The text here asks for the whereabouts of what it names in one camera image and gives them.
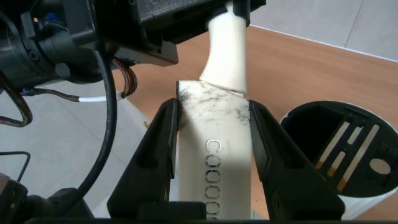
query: round hole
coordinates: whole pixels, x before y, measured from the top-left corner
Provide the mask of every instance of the round hole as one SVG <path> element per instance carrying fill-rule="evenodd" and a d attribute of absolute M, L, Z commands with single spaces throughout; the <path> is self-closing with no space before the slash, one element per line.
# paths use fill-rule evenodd
<path fill-rule="evenodd" d="M 370 162 L 371 168 L 378 174 L 389 174 L 391 172 L 390 165 L 381 159 L 372 159 Z"/>
<path fill-rule="evenodd" d="M 38 60 L 39 60 L 39 56 L 37 56 L 36 52 L 34 52 L 33 50 L 29 52 L 29 56 L 30 56 L 34 61 L 38 61 Z"/>

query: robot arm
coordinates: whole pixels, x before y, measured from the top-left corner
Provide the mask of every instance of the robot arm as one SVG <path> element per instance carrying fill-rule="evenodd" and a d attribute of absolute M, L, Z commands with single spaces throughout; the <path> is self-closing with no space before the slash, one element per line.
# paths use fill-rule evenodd
<path fill-rule="evenodd" d="M 103 148 L 79 189 L 62 189 L 46 199 L 27 196 L 23 185 L 0 177 L 0 218 L 6 223 L 249 219 L 250 186 L 247 187 L 247 181 L 242 184 L 239 180 L 236 186 L 231 184 L 234 174 L 236 177 L 248 174 L 251 147 L 271 220 L 340 219 L 343 202 L 270 112 L 259 103 L 243 98 L 246 92 L 243 32 L 249 24 L 250 11 L 265 1 L 43 0 L 28 1 L 29 7 L 17 3 L 4 1 L 0 14 L 4 25 L 0 69 L 9 80 L 7 87 L 20 93 L 47 82 L 92 83 L 103 79 L 108 119 Z M 94 219 L 82 198 L 101 172 L 113 141 L 116 94 L 110 72 L 115 66 L 111 59 L 117 57 L 127 67 L 138 63 L 176 64 L 175 45 L 207 31 L 208 27 L 212 50 L 201 81 L 180 82 L 178 97 L 160 107 L 108 201 L 112 219 Z M 220 37 L 228 32 L 236 36 L 223 43 Z M 233 54 L 224 54 L 223 50 Z M 218 95 L 211 97 L 206 91 Z M 206 111 L 209 107 L 200 106 L 203 100 L 213 103 L 215 110 Z M 219 113 L 222 106 L 216 105 L 217 100 L 230 102 L 224 106 L 229 106 L 236 116 L 228 118 L 228 111 Z M 207 123 L 202 122 L 198 112 L 206 114 Z M 217 116 L 218 120 L 212 122 L 211 116 Z M 184 154 L 183 159 L 190 158 L 180 167 L 186 169 L 184 181 L 198 182 L 183 186 L 188 189 L 180 192 L 185 202 L 169 202 L 178 131 L 182 134 L 180 150 L 192 146 L 195 151 Z M 242 141 L 239 132 L 246 136 Z M 245 159 L 242 167 L 239 150 Z M 246 199 L 242 203 L 244 208 L 234 205 L 242 198 Z"/>

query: black cable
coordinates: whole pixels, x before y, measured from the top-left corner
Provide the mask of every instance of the black cable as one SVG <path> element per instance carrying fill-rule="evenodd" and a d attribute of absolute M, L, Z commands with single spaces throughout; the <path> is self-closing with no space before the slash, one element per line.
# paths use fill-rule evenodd
<path fill-rule="evenodd" d="M 87 177 L 84 179 L 83 183 L 77 188 L 77 191 L 72 195 L 71 199 L 66 201 L 59 208 L 58 216 L 66 214 L 71 208 L 73 208 L 76 203 L 78 203 L 87 194 L 89 189 L 93 186 L 98 176 L 100 175 L 102 169 L 108 160 L 109 154 L 111 153 L 114 136 L 116 133 L 116 121 L 117 121 L 117 104 L 116 104 L 116 88 L 114 85 L 114 80 L 112 76 L 111 67 L 102 53 L 96 51 L 95 57 L 98 61 L 99 69 L 101 71 L 105 92 L 106 92 L 106 129 L 104 140 L 102 143 L 101 150 L 98 154 L 97 160 L 95 161 L 93 167 L 88 173 Z"/>
<path fill-rule="evenodd" d="M 22 179 L 22 176 L 25 173 L 26 167 L 29 164 L 30 161 L 30 153 L 29 152 L 23 152 L 23 151 L 15 151 L 15 152 L 0 152 L 0 156 L 15 156 L 15 155 L 25 155 L 26 156 L 26 160 L 25 160 L 25 164 L 22 167 L 21 172 L 18 175 L 18 179 L 17 181 L 20 182 Z"/>
<path fill-rule="evenodd" d="M 5 116 L 0 116 L 0 124 L 5 124 L 17 128 L 22 128 L 30 124 L 33 120 L 33 116 L 28 104 L 2 71 L 0 71 L 0 85 L 2 86 L 4 91 L 6 91 L 6 93 L 10 96 L 11 100 L 15 103 L 22 116 L 22 121 L 18 121 L 16 119 L 8 118 Z"/>
<path fill-rule="evenodd" d="M 63 31 L 65 31 L 65 32 L 68 32 L 68 28 L 66 28 L 65 26 L 61 25 L 60 23 L 58 23 L 56 21 L 48 21 L 47 26 L 59 28 L 59 29 L 62 29 Z"/>
<path fill-rule="evenodd" d="M 21 95 L 22 96 L 37 96 L 37 95 L 42 95 L 42 94 L 50 94 L 50 95 L 55 95 L 58 97 L 61 97 L 65 100 L 69 100 L 72 102 L 79 102 L 79 96 L 75 95 L 68 95 L 66 93 L 61 93 L 60 91 L 57 90 L 48 90 L 48 89 L 43 89 L 43 88 L 33 88 L 30 90 L 23 90 Z"/>

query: dark residue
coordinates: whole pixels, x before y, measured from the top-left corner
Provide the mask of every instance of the dark residue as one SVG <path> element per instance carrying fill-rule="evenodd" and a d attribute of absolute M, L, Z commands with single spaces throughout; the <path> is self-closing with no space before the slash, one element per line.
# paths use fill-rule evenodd
<path fill-rule="evenodd" d="M 214 98 L 210 97 L 210 98 L 207 98 L 207 99 L 199 100 L 198 104 L 206 103 L 206 102 L 209 102 L 211 100 L 214 100 Z"/>
<path fill-rule="evenodd" d="M 187 101 L 191 98 L 192 94 L 188 91 L 181 91 L 180 92 L 180 96 L 179 96 L 179 100 L 183 103 L 184 101 Z"/>
<path fill-rule="evenodd" d="M 235 109 L 236 110 L 236 112 L 237 112 L 237 118 L 240 120 L 240 122 L 242 123 L 242 124 L 244 124 L 244 125 L 247 125 L 247 124 L 249 124 L 249 116 L 248 115 L 245 115 L 245 114 L 243 114 L 242 113 L 242 110 L 240 110 L 240 109 Z"/>

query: white cylindrical object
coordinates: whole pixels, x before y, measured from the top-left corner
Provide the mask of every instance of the white cylindrical object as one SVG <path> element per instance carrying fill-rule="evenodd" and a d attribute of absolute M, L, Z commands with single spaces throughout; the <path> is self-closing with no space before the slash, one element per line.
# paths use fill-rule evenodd
<path fill-rule="evenodd" d="M 179 82 L 179 200 L 208 218 L 251 219 L 249 102 L 200 81 Z"/>
<path fill-rule="evenodd" d="M 208 24 L 210 54 L 200 80 L 246 94 L 246 20 L 235 16 L 232 2 L 226 8 Z"/>
<path fill-rule="evenodd" d="M 354 105 L 352 103 L 346 103 L 349 105 L 357 106 L 363 110 L 366 110 L 370 113 L 372 113 L 375 116 L 378 116 L 377 114 L 373 113 L 372 111 L 367 110 L 366 108 L 360 107 L 358 105 Z M 290 110 L 287 112 L 282 119 L 280 120 L 280 123 L 282 124 L 283 120 L 289 117 L 289 113 L 293 111 L 294 109 Z M 386 120 L 384 120 L 382 117 L 378 116 L 380 119 L 382 119 L 384 122 L 386 122 L 389 126 L 391 126 Z M 344 196 L 340 195 L 337 192 L 337 195 L 340 197 L 340 199 L 344 202 L 345 205 L 345 212 L 343 216 L 341 217 L 342 220 L 353 220 L 356 217 L 360 216 L 373 206 L 377 205 L 378 203 L 382 202 L 384 199 L 390 197 L 392 194 L 396 193 L 398 188 L 394 188 L 391 191 L 382 194 L 382 195 L 377 195 L 374 197 L 349 197 L 349 196 Z"/>

